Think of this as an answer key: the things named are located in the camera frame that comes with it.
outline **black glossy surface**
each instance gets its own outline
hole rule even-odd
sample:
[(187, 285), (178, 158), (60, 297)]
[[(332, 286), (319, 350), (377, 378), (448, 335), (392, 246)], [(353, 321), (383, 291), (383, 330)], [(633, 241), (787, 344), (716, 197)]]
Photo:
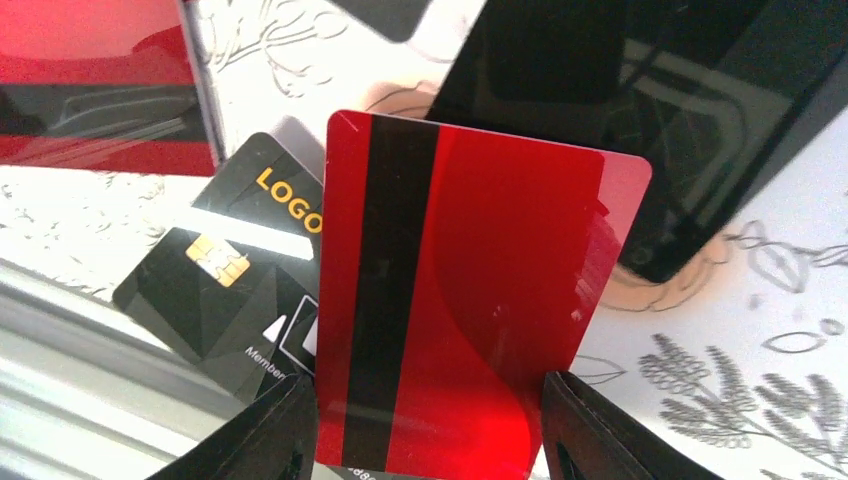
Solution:
[(383, 471), (394, 425), (363, 412), (395, 410), (439, 127), (372, 122), (342, 461)]
[(846, 45), (843, 0), (490, 0), (427, 118), (647, 158), (620, 262), (662, 282), (848, 104)]
[(570, 373), (549, 373), (542, 431), (551, 480), (719, 480)]
[(206, 141), (194, 85), (0, 87), (0, 135), (134, 138), (157, 129), (159, 141)]
[(412, 37), (431, 1), (332, 0), (360, 22), (394, 43), (402, 43)]

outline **leaf illustration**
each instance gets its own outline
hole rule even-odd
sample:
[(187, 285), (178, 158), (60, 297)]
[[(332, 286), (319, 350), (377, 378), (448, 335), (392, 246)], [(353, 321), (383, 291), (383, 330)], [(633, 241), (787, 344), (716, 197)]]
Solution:
[(577, 355), (571, 364), (571, 373), (589, 385), (600, 385), (627, 373), (620, 365), (609, 360)]
[(832, 318), (823, 318), (819, 322), (819, 327), (821, 328), (822, 333), (830, 335), (831, 337), (836, 337), (845, 333), (845, 325)]
[(735, 430), (743, 427), (747, 420), (737, 412), (729, 408), (729, 405), (709, 399), (704, 396), (694, 398), (695, 402), (704, 407), (712, 417), (712, 423), (719, 427)]
[(837, 443), (834, 448), (834, 456), (836, 457), (837, 462), (848, 464), (848, 426), (846, 426), (845, 430), (842, 432), (842, 436), (839, 438), (839, 443)]
[(810, 457), (819, 457), (830, 453), (826, 441), (811, 437), (774, 411), (766, 410), (763, 416), (769, 425), (780, 434), (781, 438), (798, 452)]
[(836, 477), (831, 477), (830, 475), (824, 475), (816, 472), (804, 472), (801, 474), (801, 478), (804, 480), (839, 480)]
[(842, 396), (836, 391), (833, 384), (821, 375), (810, 375), (807, 377), (813, 386), (816, 397), (815, 420), (822, 430), (826, 432), (837, 432), (842, 427), (843, 409)]
[(673, 425), (699, 427), (707, 421), (707, 414), (691, 405), (670, 398), (664, 399), (662, 404), (667, 410), (660, 412), (660, 418)]
[(763, 347), (777, 353), (808, 353), (821, 348), (825, 339), (814, 332), (791, 332), (772, 337), (763, 342)]
[(807, 287), (810, 265), (807, 257), (789, 245), (773, 243), (751, 249), (751, 269), (771, 284), (790, 293), (801, 293)]
[(707, 445), (719, 448), (750, 448), (748, 435), (720, 427), (688, 427), (673, 425), (671, 430)]
[(726, 353), (717, 347), (708, 347), (707, 353), (716, 365), (721, 381), (721, 399), (734, 410), (752, 412), (757, 409), (757, 403), (751, 395), (751, 390), (742, 379), (739, 367)]
[(771, 388), (760, 386), (755, 391), (781, 415), (797, 419), (810, 413), (813, 398), (803, 387), (777, 373), (767, 373), (763, 379)]
[(824, 268), (848, 263), (848, 245), (829, 247), (813, 257), (813, 266)]
[(778, 475), (774, 472), (769, 472), (768, 470), (760, 469), (760, 473), (767, 476), (769, 480), (792, 480), (791, 478), (787, 478), (781, 475)]

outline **chip card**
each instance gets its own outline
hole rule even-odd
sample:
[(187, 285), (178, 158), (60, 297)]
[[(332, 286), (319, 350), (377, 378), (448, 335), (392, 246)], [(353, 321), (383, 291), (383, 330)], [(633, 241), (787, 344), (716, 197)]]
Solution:
[(247, 257), (224, 240), (200, 235), (186, 255), (224, 287), (230, 287), (250, 267)]

